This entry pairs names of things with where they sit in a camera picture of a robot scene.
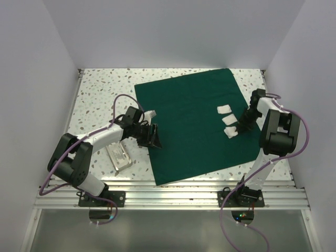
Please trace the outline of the white suture packet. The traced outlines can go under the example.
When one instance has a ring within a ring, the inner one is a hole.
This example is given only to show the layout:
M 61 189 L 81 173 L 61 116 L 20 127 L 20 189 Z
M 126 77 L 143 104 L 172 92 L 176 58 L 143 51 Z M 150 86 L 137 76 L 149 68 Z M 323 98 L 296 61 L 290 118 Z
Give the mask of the white suture packet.
M 116 164 L 128 163 L 130 160 L 121 148 L 108 147 L 108 153 L 111 161 Z

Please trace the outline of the white gauze pad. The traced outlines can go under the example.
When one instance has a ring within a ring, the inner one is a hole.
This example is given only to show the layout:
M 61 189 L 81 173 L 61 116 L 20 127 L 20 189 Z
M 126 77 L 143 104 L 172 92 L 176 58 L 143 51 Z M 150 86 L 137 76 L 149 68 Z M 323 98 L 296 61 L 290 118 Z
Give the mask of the white gauze pad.
M 231 110 L 231 107 L 228 104 L 226 104 L 226 105 L 223 105 L 223 106 L 218 106 L 217 107 L 217 112 L 219 114 L 228 114 L 228 113 L 231 113 L 232 110 Z
M 227 135 L 229 139 L 238 135 L 236 127 L 226 127 L 224 129 L 224 133 Z
M 234 114 L 229 114 L 226 117 L 222 118 L 222 121 L 226 124 L 226 125 L 232 125 L 234 123 L 237 122 L 236 117 L 234 116 Z

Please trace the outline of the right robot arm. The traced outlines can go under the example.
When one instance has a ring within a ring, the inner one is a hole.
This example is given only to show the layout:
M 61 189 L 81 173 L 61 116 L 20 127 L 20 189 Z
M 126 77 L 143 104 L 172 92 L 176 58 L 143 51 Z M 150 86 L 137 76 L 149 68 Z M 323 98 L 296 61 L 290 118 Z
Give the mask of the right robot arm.
M 278 162 L 278 158 L 292 153 L 297 144 L 300 118 L 275 105 L 275 95 L 263 89 L 252 92 L 249 108 L 239 118 L 237 132 L 253 128 L 258 118 L 265 117 L 259 137 L 259 154 L 251 170 L 243 176 L 233 199 L 239 206 L 249 206 L 261 198 L 264 182 Z

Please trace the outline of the steel instrument tray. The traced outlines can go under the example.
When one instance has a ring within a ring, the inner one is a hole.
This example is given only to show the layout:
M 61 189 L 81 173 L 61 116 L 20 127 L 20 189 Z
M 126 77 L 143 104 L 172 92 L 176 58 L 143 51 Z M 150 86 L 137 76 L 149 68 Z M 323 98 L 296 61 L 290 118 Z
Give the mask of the steel instrument tray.
M 117 173 L 132 165 L 132 160 L 122 142 L 107 145 L 106 151 Z

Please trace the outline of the green surgical cloth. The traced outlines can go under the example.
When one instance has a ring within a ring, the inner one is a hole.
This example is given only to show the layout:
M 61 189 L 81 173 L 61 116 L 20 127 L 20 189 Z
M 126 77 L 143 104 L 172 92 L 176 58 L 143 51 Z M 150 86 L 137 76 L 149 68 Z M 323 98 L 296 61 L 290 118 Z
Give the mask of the green surgical cloth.
M 254 161 L 260 129 L 229 138 L 217 107 L 234 116 L 247 107 L 234 75 L 217 69 L 135 85 L 137 101 L 154 110 L 161 149 L 149 148 L 157 185 L 189 179 Z

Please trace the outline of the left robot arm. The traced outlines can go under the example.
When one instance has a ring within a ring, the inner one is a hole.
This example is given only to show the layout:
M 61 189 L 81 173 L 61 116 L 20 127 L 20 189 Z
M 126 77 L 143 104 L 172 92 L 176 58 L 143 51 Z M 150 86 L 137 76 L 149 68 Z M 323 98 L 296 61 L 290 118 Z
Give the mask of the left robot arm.
M 151 123 L 155 116 L 154 110 L 144 112 L 130 106 L 125 114 L 113 117 L 106 126 L 82 135 L 64 134 L 48 163 L 49 175 L 85 193 L 97 206 L 106 205 L 113 198 L 108 193 L 108 185 L 89 172 L 92 155 L 127 138 L 136 139 L 138 146 L 160 149 L 158 125 Z

